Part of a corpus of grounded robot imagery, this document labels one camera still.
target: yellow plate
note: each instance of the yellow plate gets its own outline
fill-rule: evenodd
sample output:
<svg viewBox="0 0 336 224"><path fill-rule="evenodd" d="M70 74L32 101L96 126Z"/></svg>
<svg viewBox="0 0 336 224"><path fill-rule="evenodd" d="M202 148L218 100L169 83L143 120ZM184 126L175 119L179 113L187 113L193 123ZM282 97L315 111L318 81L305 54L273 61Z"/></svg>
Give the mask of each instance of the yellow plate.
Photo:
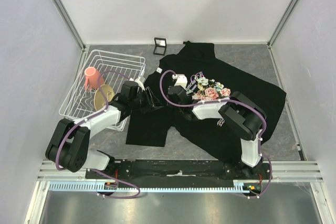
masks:
<svg viewBox="0 0 336 224"><path fill-rule="evenodd" d="M103 91L104 95L106 96L107 100L110 102L112 101L112 98L114 97L114 91L113 89L104 84L101 87L101 90ZM103 108L104 106L106 106L105 103L105 99L103 97L103 95L101 94L100 90L97 89L94 95L94 107L97 110L100 110L101 108Z"/></svg>

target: white wire dish rack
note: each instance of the white wire dish rack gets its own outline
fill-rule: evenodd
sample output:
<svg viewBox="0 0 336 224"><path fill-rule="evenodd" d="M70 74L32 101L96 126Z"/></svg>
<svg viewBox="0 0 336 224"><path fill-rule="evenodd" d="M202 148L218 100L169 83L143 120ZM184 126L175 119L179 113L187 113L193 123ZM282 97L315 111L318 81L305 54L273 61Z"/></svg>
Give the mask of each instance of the white wire dish rack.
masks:
<svg viewBox="0 0 336 224"><path fill-rule="evenodd" d="M100 73L108 70L119 72L128 78L137 78L143 76L145 70L145 58L140 56L119 54L116 52L107 52L102 50L93 50L84 66L79 71L74 84L72 85L67 97L65 98L59 114L69 119L83 118L95 112L93 99L96 90L85 91L84 71L88 67L95 67ZM103 75L105 84L112 87L114 93L121 90L121 86L126 79L117 73L105 73ZM122 131L126 120L108 127L112 130Z"/></svg>

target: cable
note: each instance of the cable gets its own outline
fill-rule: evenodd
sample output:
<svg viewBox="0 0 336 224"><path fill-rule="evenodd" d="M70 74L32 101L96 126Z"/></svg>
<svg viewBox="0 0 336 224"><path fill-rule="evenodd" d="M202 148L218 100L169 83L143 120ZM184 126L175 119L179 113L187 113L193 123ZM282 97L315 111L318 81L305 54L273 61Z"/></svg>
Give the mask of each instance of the cable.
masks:
<svg viewBox="0 0 336 224"><path fill-rule="evenodd" d="M108 71L105 71L105 72L103 72L102 74L100 74L100 76L99 76L97 82L98 82L99 91L100 91L100 93L102 94L102 96L104 97L104 100L105 100L105 102L106 102L105 110L109 107L109 101L108 101L108 99L106 98L106 96L105 96L103 90L101 89L101 86L100 86L100 78L103 76L103 74L105 74L105 73L109 73L109 72L119 74L120 76L122 76L122 77L126 78L127 80L129 80L129 78L128 78L127 76L125 76L124 74L119 73L119 72L116 72L116 71L113 71L113 70L108 70ZM88 117L87 117L87 120L90 120L90 119L92 119L92 118L95 118L96 116L101 115L102 113L104 113L105 110L101 110L101 111L99 111L99 112L96 113L96 114L93 114L93 115L88 116ZM68 137L72 134L72 132L73 132L76 128L78 128L78 127L79 127L81 124L83 124L85 121L86 121L86 120L83 119L83 120L80 121L79 123L75 124L75 125L74 125L74 126L67 132L67 134L64 136L64 138L62 139L62 141L61 141L61 143L60 143L60 145L59 145L59 147L58 147L57 154L56 154L56 162L55 162L55 164L56 164L56 169L58 169L58 170L64 170L64 169L65 169L65 168L62 168L62 167L59 166L60 153L61 153L61 151L62 151L62 149L63 149L63 146L64 146L65 142L67 141ZM113 198L113 199L133 199L133 198L136 198L136 197L140 194L140 188L139 188L138 186L134 185L134 184L131 184L131 183L122 181L122 180L120 180L120 179L113 178L113 177L111 177L111 176L109 176L109 175L107 175L107 174L105 174L105 173L103 173L102 171L97 170L97 169L91 169L91 170L94 171L94 172L96 172L96 173L98 173L98 174L101 175L101 176L104 176L104 177L109 178L109 179L113 179L113 180L115 180L115 181L117 181L117 182L119 182L119 183L123 183L123 184L125 184L125 185L131 186L131 187L135 188L136 190L138 190L138 192L137 192L135 195L131 195L131 196L119 196L119 197L117 197L117 196L104 196L104 195L102 195L102 194L99 194L100 196L108 197L108 198Z"/></svg>
<svg viewBox="0 0 336 224"><path fill-rule="evenodd" d="M188 107L194 107L194 106L200 106L200 105L203 105L203 104L205 104L205 103L218 103L218 102L221 102L221 101L218 101L218 100L215 100L215 101L204 101L204 102L202 102L202 103L193 103L193 104L177 104L177 103L174 103L174 102L172 102L172 101L170 101L166 96L165 96L165 94L164 94L164 92L163 92L163 88L162 88L162 81L163 81L163 77L167 74L167 73L173 73L173 74L176 74L173 70L167 70L167 71L165 71L162 75L161 75L161 77L160 77L160 91L161 91L161 95L163 96L163 98L167 101L167 103L169 103L169 104L171 104L171 105L173 105L173 106L176 106L176 107L180 107L180 108L188 108ZM259 198L259 196L261 196L261 195L263 195L265 192L266 192L266 190L268 189L268 187L269 187L269 185L270 185L270 182L271 182L271 178L272 178L272 164L271 164L271 160L269 159L269 157L267 156L267 155L263 155L262 153L261 153L261 140L262 140L262 138L261 138L261 136L263 135L263 133L265 132L265 130L266 130L266 127L267 127L267 123L266 123L266 120L265 120L265 118L257 111L257 110L255 110L254 108L252 108L251 106L249 106L249 105L246 105L246 104L244 104L244 103L242 103L242 102L239 102L239 101L235 101L235 100L231 100L231 99L225 99L225 102L231 102L231 103L234 103L234 104L236 104L236 105L240 105L240 106L242 106L242 107L245 107L245 108L247 108L247 109L249 109L250 111L252 111L253 113L255 113L260 119L261 119L261 121L262 121L262 129L261 129L261 133L260 133L260 135L259 135L259 141L258 141L258 154L260 155L260 156L263 156L263 157L265 157L266 159L267 159L267 161L268 161L268 163L269 163L269 174L270 174L270 178L268 179L268 183L267 183L267 185L266 185L266 187L265 187L265 190L263 190L258 196L248 196L248 199L249 198Z"/></svg>

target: black t-shirt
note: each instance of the black t-shirt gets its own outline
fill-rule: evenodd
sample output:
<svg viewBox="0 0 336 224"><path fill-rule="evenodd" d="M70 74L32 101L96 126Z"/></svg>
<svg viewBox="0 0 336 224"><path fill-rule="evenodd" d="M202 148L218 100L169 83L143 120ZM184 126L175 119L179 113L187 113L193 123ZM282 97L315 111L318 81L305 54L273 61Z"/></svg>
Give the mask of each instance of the black t-shirt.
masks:
<svg viewBox="0 0 336 224"><path fill-rule="evenodd" d="M166 104L166 101L159 87L161 74L166 70L174 70L189 80L186 90L193 99L216 100L235 91L244 94L267 115L263 143L272 136L285 105L286 93L269 82L216 59L214 44L188 41L177 55L162 58L159 68L162 72L152 73L144 85L151 88L162 104ZM168 73L163 80L163 90L166 92L173 85L172 74ZM240 161L240 139L223 120L188 121L178 108L168 106L150 113L132 111L126 143L163 147L167 131L172 126L183 137L220 161Z"/></svg>

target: mug handle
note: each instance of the mug handle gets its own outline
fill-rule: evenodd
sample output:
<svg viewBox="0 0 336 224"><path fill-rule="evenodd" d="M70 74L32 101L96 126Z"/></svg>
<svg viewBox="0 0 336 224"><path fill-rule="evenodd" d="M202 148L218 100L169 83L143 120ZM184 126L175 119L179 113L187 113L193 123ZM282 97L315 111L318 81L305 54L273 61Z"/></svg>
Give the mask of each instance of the mug handle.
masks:
<svg viewBox="0 0 336 224"><path fill-rule="evenodd" d="M90 85L88 85L88 82L89 82L89 77L85 76L85 84L84 84L85 91L88 89L88 86L89 86L89 91L91 90L91 87Z"/></svg>

